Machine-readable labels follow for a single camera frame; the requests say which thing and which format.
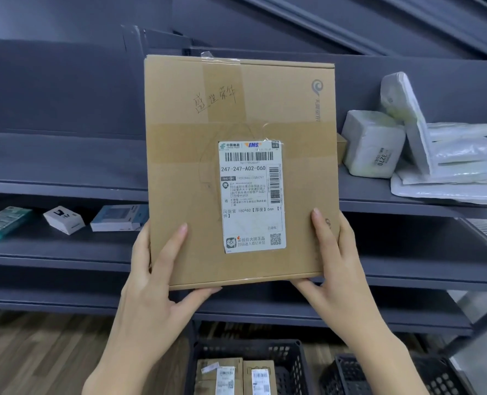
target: white plastic bag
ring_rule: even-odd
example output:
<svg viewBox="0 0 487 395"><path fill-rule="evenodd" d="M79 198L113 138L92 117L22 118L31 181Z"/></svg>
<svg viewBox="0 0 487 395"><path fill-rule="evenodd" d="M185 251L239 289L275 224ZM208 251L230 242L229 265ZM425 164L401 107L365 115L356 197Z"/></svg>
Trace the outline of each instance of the white plastic bag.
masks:
<svg viewBox="0 0 487 395"><path fill-rule="evenodd" d="M376 111L349 111L342 128L349 141L344 164L353 176L392 177L406 139L404 127Z"/></svg>
<svg viewBox="0 0 487 395"><path fill-rule="evenodd" d="M487 205L487 184L415 184L403 185L399 175L390 180L392 194L399 197L454 199Z"/></svg>
<svg viewBox="0 0 487 395"><path fill-rule="evenodd" d="M487 123L471 125L468 123L428 123L428 132L432 141L451 141L475 139L487 136Z"/></svg>
<svg viewBox="0 0 487 395"><path fill-rule="evenodd" d="M436 163L487 160L487 138L437 141L432 144Z"/></svg>
<svg viewBox="0 0 487 395"><path fill-rule="evenodd" d="M436 164L431 157L432 140L414 90L404 72L383 77L380 101L388 115L404 123L411 153L419 170L423 174L433 173Z"/></svg>
<svg viewBox="0 0 487 395"><path fill-rule="evenodd" d="M424 175L403 160L399 161L395 173L403 180L404 185L437 184L437 183L475 183L487 180L487 160L461 162L440 165L437 175Z"/></svg>

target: wood plank flooring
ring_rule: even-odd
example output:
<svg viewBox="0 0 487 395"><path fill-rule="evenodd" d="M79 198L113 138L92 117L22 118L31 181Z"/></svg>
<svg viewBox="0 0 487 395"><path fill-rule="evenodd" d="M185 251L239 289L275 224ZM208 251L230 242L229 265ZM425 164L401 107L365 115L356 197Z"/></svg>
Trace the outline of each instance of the wood plank flooring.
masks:
<svg viewBox="0 0 487 395"><path fill-rule="evenodd" d="M112 317L0 311L0 395L80 394L99 362L112 322ZM333 340L330 330L312 330L207 323L200 335L299 338L316 385L335 354L347 348ZM183 394L188 357L188 340L181 336L152 369L144 394Z"/></svg>

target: person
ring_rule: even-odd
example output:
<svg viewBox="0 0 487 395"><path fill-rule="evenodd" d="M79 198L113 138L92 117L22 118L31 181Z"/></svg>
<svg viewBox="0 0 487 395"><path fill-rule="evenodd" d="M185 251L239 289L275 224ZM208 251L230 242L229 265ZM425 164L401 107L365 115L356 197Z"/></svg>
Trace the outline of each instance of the person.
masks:
<svg viewBox="0 0 487 395"><path fill-rule="evenodd" d="M427 395L405 345L381 317L360 264L355 235L340 213L340 234L335 238L318 209L313 225L324 263L324 284L293 280L326 324L357 357L375 395ZM140 394L152 366L174 343L192 315L218 288L189 293L181 302L168 298L169 279L181 244L183 224L168 240L150 273L149 225L132 248L132 266L108 343L83 395Z"/></svg>

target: plastic basket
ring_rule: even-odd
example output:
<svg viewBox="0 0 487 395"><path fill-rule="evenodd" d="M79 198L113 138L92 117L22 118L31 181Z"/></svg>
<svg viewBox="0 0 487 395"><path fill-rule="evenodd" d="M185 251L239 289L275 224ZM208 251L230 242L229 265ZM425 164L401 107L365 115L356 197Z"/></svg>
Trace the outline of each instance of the plastic basket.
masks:
<svg viewBox="0 0 487 395"><path fill-rule="evenodd" d="M298 340L200 339L191 349L185 395L194 394L199 359L273 360L278 395L313 395L311 375Z"/></svg>
<svg viewBox="0 0 487 395"><path fill-rule="evenodd" d="M432 355L414 355L412 360L431 395L469 395L447 359ZM322 395L373 394L353 355L337 356L335 362L320 377L319 386Z"/></svg>

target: brown cardboard box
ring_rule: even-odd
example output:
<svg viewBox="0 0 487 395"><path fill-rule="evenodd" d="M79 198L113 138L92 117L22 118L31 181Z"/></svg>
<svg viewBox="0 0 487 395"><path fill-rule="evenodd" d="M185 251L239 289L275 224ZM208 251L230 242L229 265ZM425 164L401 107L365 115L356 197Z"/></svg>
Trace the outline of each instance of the brown cardboard box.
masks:
<svg viewBox="0 0 487 395"><path fill-rule="evenodd" d="M348 149L348 141L337 133L337 162L342 165L342 160Z"/></svg>
<svg viewBox="0 0 487 395"><path fill-rule="evenodd" d="M272 360L244 360L243 364L243 395L253 395L252 371L254 369L265 369L268 371L271 395L277 395L276 376L274 375L274 362Z"/></svg>
<svg viewBox="0 0 487 395"><path fill-rule="evenodd" d="M322 274L310 213L338 234L333 65L151 55L145 103L153 257L189 225L172 290ZM282 142L287 246L226 253L218 142L264 139Z"/></svg>
<svg viewBox="0 0 487 395"><path fill-rule="evenodd" d="M216 394L216 374L217 370L211 370L204 374L201 369L218 363L220 366L234 366L234 395L243 395L243 359L224 358L224 359L200 359L196 365L196 383L194 385L194 395L215 395Z"/></svg>

